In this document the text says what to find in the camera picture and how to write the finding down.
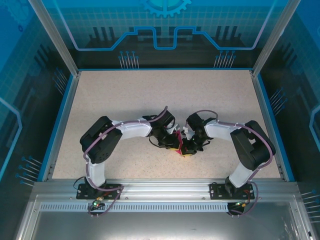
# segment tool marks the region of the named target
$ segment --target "enclosure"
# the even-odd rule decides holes
[[[1,239],[318,239],[319,9],[311,0],[3,0]],[[121,195],[108,214],[86,213],[92,200],[74,188],[86,175],[82,135],[101,116],[136,120],[165,106],[181,130],[199,110],[258,122],[276,153],[253,178],[250,214],[231,217],[233,201],[211,199],[209,185],[239,163],[216,137],[187,157],[147,137],[121,140],[104,169]]]

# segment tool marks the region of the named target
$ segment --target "black mounting bracket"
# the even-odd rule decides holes
[[[121,187],[121,184],[104,184],[102,186],[102,188],[104,189],[114,189],[114,188],[119,188]],[[78,186],[78,190],[76,193],[76,199],[79,200],[95,200],[98,197],[103,196],[103,198],[105,200],[114,200],[117,195],[118,195],[118,191],[111,191],[108,194],[106,194],[107,192],[105,191],[99,191],[97,189],[94,189],[93,187],[91,187],[89,184],[87,183],[82,183],[79,184]]]
[[[236,192],[232,196],[227,192],[225,183],[212,183],[209,184],[209,193],[211,200],[247,200],[248,195],[244,192],[249,191],[250,200],[255,199],[254,189],[252,184],[245,184],[242,187],[236,188]]]

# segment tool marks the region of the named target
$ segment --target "gear graphic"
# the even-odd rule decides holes
[[[181,10],[187,9],[187,4],[191,4],[191,0],[140,0],[144,5],[144,10],[149,10],[150,14],[155,14],[157,17],[168,15],[173,17],[175,14],[180,14]]]
[[[5,6],[13,19],[22,24],[29,16],[28,0],[1,0],[0,6]]]

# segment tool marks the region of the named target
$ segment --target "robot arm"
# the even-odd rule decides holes
[[[184,127],[186,138],[183,139],[182,155],[203,151],[206,141],[213,138],[233,142],[240,163],[235,171],[226,178],[225,189],[232,196],[251,179],[269,159],[267,146],[252,132],[236,124],[217,121],[215,118],[203,120],[194,113],[186,120],[191,130]],[[256,121],[249,121],[244,126],[258,133],[269,145],[272,155],[276,153],[274,145]]]
[[[174,116],[169,111],[166,111],[157,121],[147,122],[154,117],[156,115],[143,116],[136,121],[131,121],[131,123],[122,124],[112,129],[105,138],[98,141],[88,152],[89,176],[95,186],[103,187],[105,184],[105,161],[110,157],[120,140],[153,136],[158,140],[159,147],[179,149],[180,142],[176,134],[174,134],[174,131],[179,130],[179,125],[175,124]],[[100,117],[81,137],[82,151],[85,152],[107,129],[120,123],[120,121],[110,120],[107,116]]]

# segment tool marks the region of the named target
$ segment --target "beige work surface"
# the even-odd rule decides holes
[[[83,71],[59,151],[54,179],[85,175],[79,140],[101,116],[136,120],[168,110],[183,126],[195,111],[218,112],[221,121],[256,120],[265,130],[254,86],[247,70]],[[200,113],[204,119],[211,113]],[[147,137],[121,140],[106,160],[108,179],[225,178],[239,163],[234,145],[215,138],[203,152],[182,157],[152,146]],[[257,178],[279,178],[275,160]]]

